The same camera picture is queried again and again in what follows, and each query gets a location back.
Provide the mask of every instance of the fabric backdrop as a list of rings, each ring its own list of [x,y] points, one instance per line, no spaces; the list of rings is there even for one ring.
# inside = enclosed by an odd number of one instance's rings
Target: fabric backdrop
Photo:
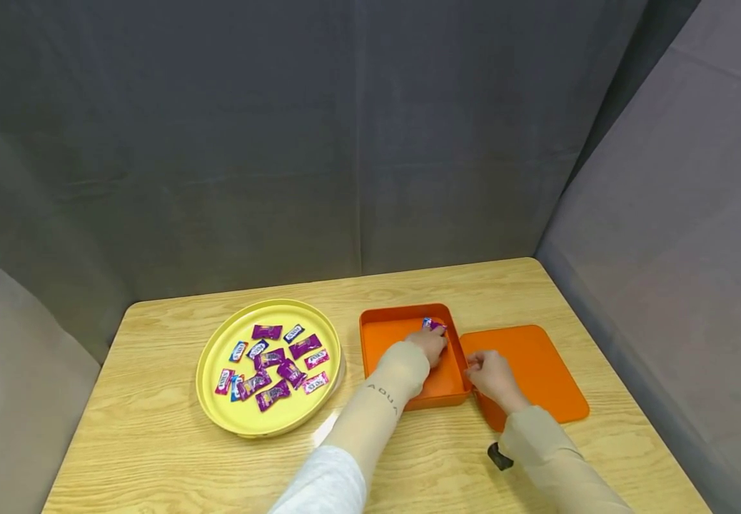
[[[128,304],[532,255],[646,0],[0,2],[0,266]]]

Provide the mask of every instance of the hand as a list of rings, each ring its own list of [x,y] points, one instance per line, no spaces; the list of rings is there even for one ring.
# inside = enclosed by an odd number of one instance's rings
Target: hand
[[[442,350],[445,350],[445,347],[448,345],[448,340],[442,337],[444,333],[445,329],[441,326],[437,326],[433,330],[427,326],[423,326],[423,329],[420,331],[413,332],[413,334],[406,337],[405,341],[410,341],[418,346],[425,353],[430,367],[435,368],[439,364]]]
[[[530,406],[513,378],[510,364],[499,352],[489,350],[471,353],[465,373],[480,393],[494,400],[508,415]]]

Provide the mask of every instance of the left hand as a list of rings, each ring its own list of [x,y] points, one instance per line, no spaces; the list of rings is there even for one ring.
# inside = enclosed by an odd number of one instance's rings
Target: left hand
[[[441,326],[437,326],[431,330],[425,326],[418,332],[413,332],[405,341],[410,341],[414,345],[418,346],[421,351],[424,352],[427,361],[430,363],[431,368],[435,368],[439,364],[442,351],[448,345],[448,340],[443,337],[445,329]]]

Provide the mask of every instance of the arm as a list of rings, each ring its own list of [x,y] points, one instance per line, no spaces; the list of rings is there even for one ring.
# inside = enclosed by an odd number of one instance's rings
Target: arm
[[[587,464],[550,414],[531,406],[504,357],[495,351],[468,357],[468,377],[508,415],[499,451],[520,464],[561,513],[631,513],[632,510]]]
[[[382,450],[445,345],[437,328],[388,348],[270,512],[361,513]]]

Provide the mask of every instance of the white sleeve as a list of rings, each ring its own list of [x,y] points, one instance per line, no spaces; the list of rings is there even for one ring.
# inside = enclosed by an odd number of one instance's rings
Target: white sleeve
[[[269,514],[361,514],[365,478],[353,456],[342,448],[316,448]]]

